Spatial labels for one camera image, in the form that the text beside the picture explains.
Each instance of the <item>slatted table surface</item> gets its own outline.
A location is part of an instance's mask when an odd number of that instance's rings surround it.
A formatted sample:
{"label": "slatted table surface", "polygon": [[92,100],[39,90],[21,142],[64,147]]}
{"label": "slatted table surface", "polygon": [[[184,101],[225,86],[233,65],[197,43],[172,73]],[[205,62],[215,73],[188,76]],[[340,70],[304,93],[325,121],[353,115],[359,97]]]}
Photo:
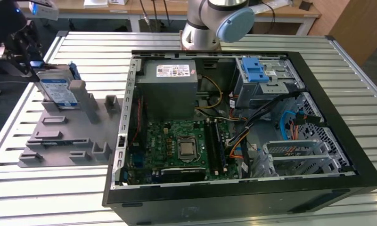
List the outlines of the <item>slatted table surface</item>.
{"label": "slatted table surface", "polygon": [[[179,49],[175,33],[69,32],[56,37],[45,56],[55,64],[77,64],[96,98],[123,98],[131,50]],[[248,35],[223,43],[224,50],[301,53],[377,169],[377,88],[335,41],[324,37]],[[107,166],[21,169],[19,156],[43,106],[32,84],[0,133],[0,226],[123,226],[101,206]],[[377,225],[377,190],[337,202],[316,213],[212,221],[213,225]]]}

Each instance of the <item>green circuit board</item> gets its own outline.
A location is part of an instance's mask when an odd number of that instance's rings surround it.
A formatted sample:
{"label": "green circuit board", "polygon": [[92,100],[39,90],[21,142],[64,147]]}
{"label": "green circuit board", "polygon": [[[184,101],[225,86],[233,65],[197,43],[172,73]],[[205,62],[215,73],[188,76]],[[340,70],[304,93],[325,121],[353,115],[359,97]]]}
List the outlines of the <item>green circuit board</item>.
{"label": "green circuit board", "polygon": [[[228,123],[221,121],[219,129],[223,140],[229,137]],[[196,139],[197,158],[184,161],[177,155],[177,143],[181,138]],[[204,136],[204,121],[164,121],[149,122],[147,133],[147,151],[143,169],[164,169],[171,167],[203,167],[207,169],[207,180],[237,179],[237,166],[228,164],[228,171],[215,175],[209,171],[209,160]],[[151,184],[151,171],[137,170],[136,178],[140,184]]]}

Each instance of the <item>blue drive bay latch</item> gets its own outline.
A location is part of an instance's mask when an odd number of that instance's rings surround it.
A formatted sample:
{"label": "blue drive bay latch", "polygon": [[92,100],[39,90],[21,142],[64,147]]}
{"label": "blue drive bay latch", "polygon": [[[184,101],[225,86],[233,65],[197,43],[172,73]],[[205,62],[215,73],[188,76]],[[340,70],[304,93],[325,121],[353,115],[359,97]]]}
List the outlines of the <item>blue drive bay latch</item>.
{"label": "blue drive bay latch", "polygon": [[269,77],[265,76],[264,66],[256,57],[245,57],[241,59],[244,71],[249,82],[269,82]]}

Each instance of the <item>open computer tower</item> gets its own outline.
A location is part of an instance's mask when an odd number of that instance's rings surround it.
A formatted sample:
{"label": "open computer tower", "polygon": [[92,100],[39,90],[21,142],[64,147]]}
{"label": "open computer tower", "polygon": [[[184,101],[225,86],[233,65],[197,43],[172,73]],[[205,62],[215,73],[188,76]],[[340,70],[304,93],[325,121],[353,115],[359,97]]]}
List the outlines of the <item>open computer tower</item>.
{"label": "open computer tower", "polygon": [[312,212],[376,188],[300,53],[133,51],[103,201],[128,225]]}

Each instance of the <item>floor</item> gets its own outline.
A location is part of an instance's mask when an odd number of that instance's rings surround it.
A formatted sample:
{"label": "floor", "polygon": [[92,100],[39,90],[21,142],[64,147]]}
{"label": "floor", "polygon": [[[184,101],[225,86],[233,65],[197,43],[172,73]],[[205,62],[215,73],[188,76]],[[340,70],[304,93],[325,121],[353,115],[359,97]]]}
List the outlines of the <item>floor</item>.
{"label": "floor", "polygon": [[[43,43],[43,51],[47,52],[57,31],[69,30],[69,23],[67,19],[60,19],[57,22],[49,22],[49,26],[44,26],[45,21],[35,20],[39,34]],[[185,22],[173,21],[171,27],[161,27],[163,32],[179,32],[183,29]],[[109,20],[109,19],[76,19],[73,20],[73,26],[77,31],[91,32],[112,32],[112,31],[129,31],[129,22],[127,20]],[[363,70],[377,85],[377,50],[368,59]],[[25,83],[15,83],[9,81],[21,81],[21,78],[0,74],[0,130],[7,121],[7,118],[13,110],[13,107],[19,101],[23,91],[27,87]]]}

